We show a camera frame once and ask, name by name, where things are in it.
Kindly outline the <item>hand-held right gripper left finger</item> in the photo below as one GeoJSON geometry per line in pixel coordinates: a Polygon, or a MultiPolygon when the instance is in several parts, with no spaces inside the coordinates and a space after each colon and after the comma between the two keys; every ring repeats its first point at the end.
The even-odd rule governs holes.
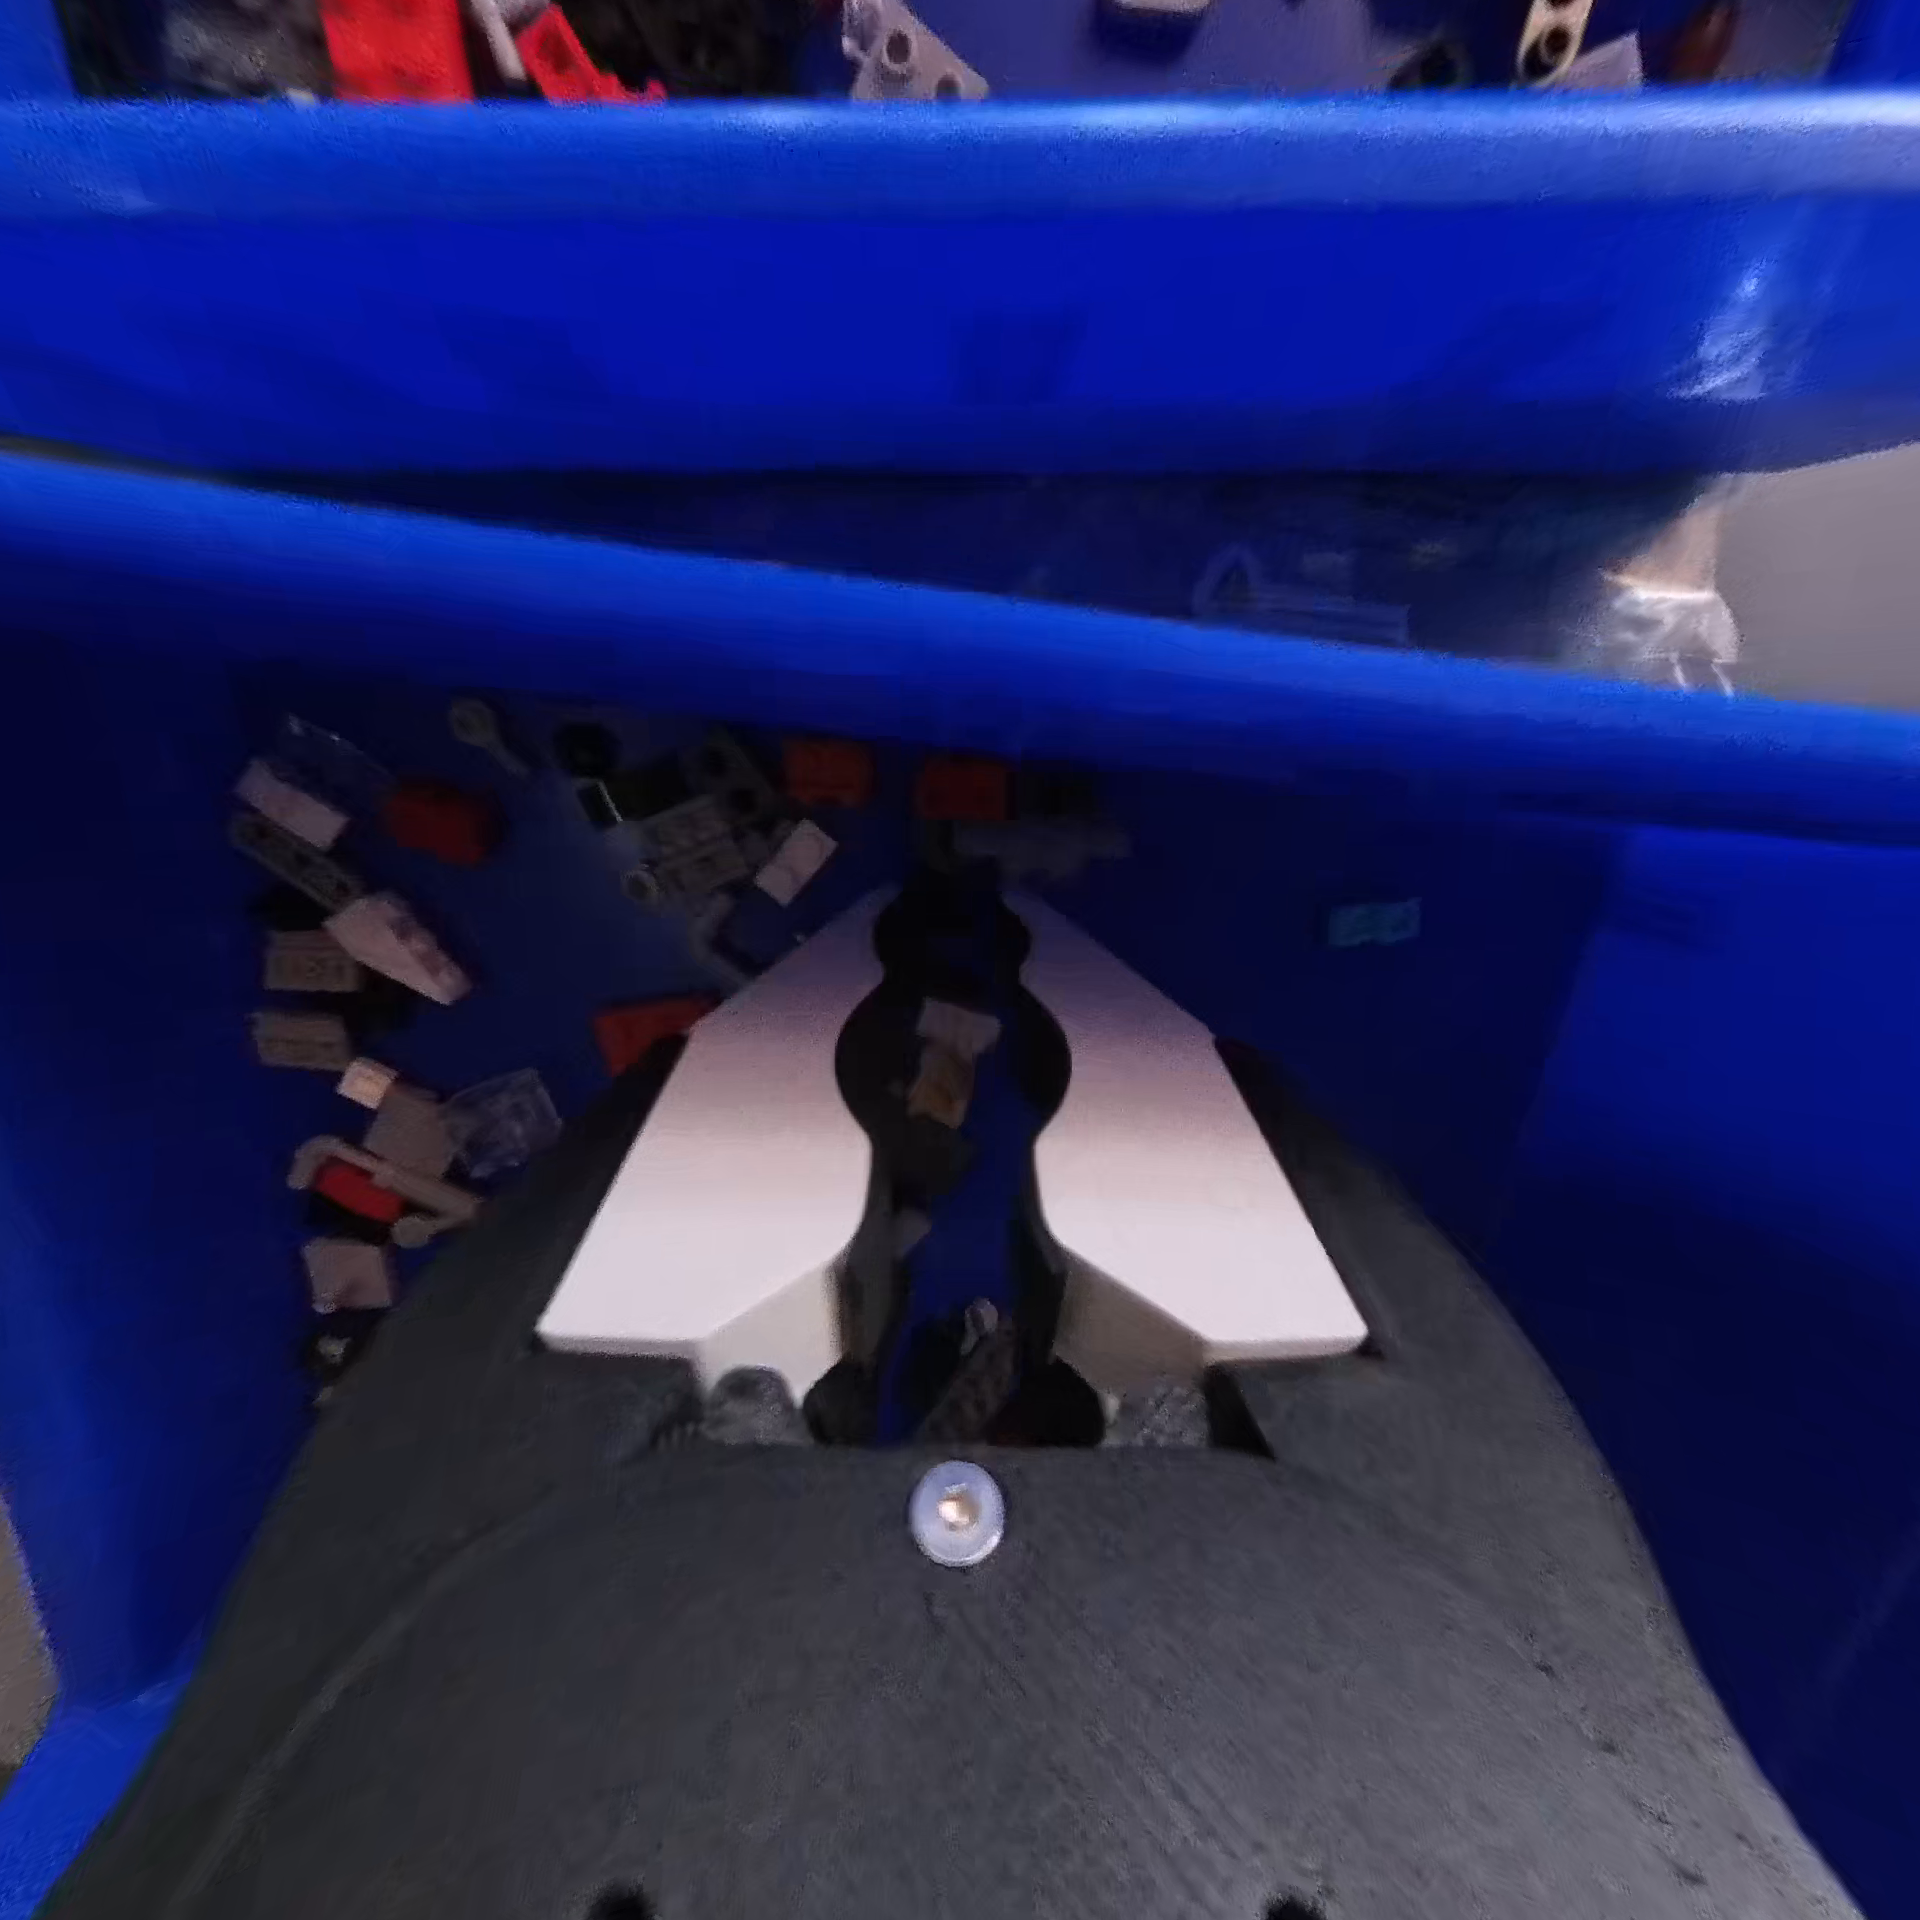
{"type": "Polygon", "coordinates": [[[873,1143],[834,1054],[895,897],[871,888],[689,1031],[536,1326],[549,1350],[677,1360],[704,1386],[754,1369],[794,1401],[842,1360],[873,1143]]]}

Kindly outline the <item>grey desk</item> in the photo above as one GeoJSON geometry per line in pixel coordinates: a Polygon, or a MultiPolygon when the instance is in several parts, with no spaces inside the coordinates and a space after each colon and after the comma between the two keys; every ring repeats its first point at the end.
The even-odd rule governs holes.
{"type": "Polygon", "coordinates": [[[307,1432],[297,1138],[257,1062],[288,720],[466,784],[347,828],[475,976],[442,1092],[611,1088],[706,992],[561,730],[931,757],[1111,823],[1058,909],[1257,1049],[1498,1289],[1712,1685],[1863,1906],[1917,1817],[1917,447],[1730,484],[389,477],[5,456],[5,1489],[65,1688],[167,1685],[307,1432]]]}

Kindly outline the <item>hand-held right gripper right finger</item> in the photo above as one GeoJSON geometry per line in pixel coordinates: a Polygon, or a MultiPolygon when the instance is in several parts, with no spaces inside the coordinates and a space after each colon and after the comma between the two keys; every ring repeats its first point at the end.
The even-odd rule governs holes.
{"type": "Polygon", "coordinates": [[[1064,1257],[1055,1350],[1103,1393],[1240,1362],[1353,1354],[1369,1336],[1216,1036],[1039,895],[1015,895],[1023,983],[1069,1084],[1037,1138],[1064,1257]]]}

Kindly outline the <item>blue plastic bin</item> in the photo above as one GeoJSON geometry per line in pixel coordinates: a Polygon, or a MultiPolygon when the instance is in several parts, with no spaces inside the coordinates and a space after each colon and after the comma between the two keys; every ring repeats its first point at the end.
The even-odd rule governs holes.
{"type": "Polygon", "coordinates": [[[1917,1914],[1917,720],[1685,482],[5,452],[45,1914],[1917,1914]]]}
{"type": "Polygon", "coordinates": [[[1917,4],[1797,85],[87,95],[5,4],[5,437],[235,473],[1763,471],[1917,440],[1917,4]]]}

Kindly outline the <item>pile of pale grey bricks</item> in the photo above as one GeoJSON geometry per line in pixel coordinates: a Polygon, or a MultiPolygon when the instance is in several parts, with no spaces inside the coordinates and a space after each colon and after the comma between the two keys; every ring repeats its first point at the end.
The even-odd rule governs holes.
{"type": "MultiPolygon", "coordinates": [[[[658,784],[638,797],[584,785],[584,805],[631,856],[629,890],[689,935],[711,973],[709,992],[622,1001],[599,1022],[609,1071],[654,1084],[638,1128],[689,1031],[864,895],[851,884],[873,829],[873,754],[834,741],[830,760],[822,784],[794,778],[778,794],[745,741],[718,728],[683,758],[650,766],[658,784]]],[[[975,1391],[976,1370],[994,1406],[1058,1370],[1095,1390],[1055,1350],[1066,1262],[1040,1224],[1033,1166],[1039,1130],[1066,1092],[1069,1047],[1023,983],[1029,936],[1013,897],[1033,894],[1005,884],[1040,854],[1074,863],[1121,853],[1121,841],[1079,802],[1042,810],[1011,800],[998,762],[959,760],[951,777],[953,789],[945,775],[919,784],[919,862],[882,884],[896,897],[873,932],[882,980],[834,1054],[840,1088],[871,1138],[871,1197],[840,1279],[845,1354],[803,1401],[858,1446],[913,1429],[959,1432],[971,1415],[951,1402],[975,1391]]],[[[561,1169],[561,1112],[539,1071],[434,1092],[377,1056],[383,1017],[459,1006],[473,978],[402,895],[346,858],[352,824],[466,866],[486,866],[505,834],[493,794],[397,778],[303,721],[239,778],[231,844],[274,884],[261,905],[269,998],[247,1018],[249,1041],[269,1066],[338,1080],[365,1126],[347,1138],[327,1120],[287,1175],[320,1221],[303,1262],[330,1324],[393,1306],[402,1254],[456,1239],[479,1253],[486,1200],[511,1173],[530,1161],[561,1169]]],[[[606,1190],[581,1229],[563,1229],[558,1277],[536,1284],[543,1349],[537,1321],[606,1190]]],[[[779,1375],[754,1369],[704,1390],[718,1386],[792,1398],[779,1375]]]]}

